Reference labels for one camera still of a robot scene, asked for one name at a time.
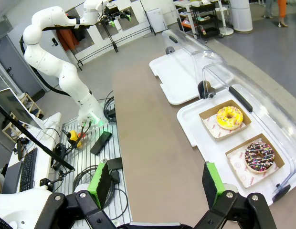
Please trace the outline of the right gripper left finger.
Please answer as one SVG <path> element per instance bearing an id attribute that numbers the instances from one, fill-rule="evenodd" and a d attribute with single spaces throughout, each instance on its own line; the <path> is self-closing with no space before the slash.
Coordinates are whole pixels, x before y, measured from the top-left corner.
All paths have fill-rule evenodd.
<path id="1" fill-rule="evenodd" d="M 69 195 L 51 194 L 46 201 L 46 227 L 70 229 L 77 220 L 85 220 L 91 229 L 115 226 L 103 208 L 111 187 L 108 163 L 100 163 L 86 190 Z"/>

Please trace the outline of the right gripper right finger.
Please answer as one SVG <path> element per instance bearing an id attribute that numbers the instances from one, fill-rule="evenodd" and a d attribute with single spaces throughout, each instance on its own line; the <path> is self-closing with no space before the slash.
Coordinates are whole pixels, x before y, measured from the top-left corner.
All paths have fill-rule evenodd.
<path id="1" fill-rule="evenodd" d="M 276 224 L 266 199 L 261 193 L 247 197 L 225 188 L 214 163 L 206 162 L 202 185 L 209 210 L 196 224 L 196 229 L 221 229 L 228 221 L 241 229 L 275 229 Z"/>

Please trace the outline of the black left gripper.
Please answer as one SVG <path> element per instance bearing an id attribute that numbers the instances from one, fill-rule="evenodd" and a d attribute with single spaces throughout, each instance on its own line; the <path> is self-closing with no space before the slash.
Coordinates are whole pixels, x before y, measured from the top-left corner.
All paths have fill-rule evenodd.
<path id="1" fill-rule="evenodd" d="M 115 25 L 115 23 L 114 23 L 115 18 L 120 17 L 122 14 L 124 14 L 125 19 L 127 19 L 128 21 L 131 21 L 132 14 L 129 11 L 124 10 L 123 12 L 121 12 L 121 11 L 118 10 L 118 7 L 116 5 L 114 5 L 114 6 L 105 6 L 104 15 L 108 19 L 111 19 L 109 21 L 110 25 Z"/>

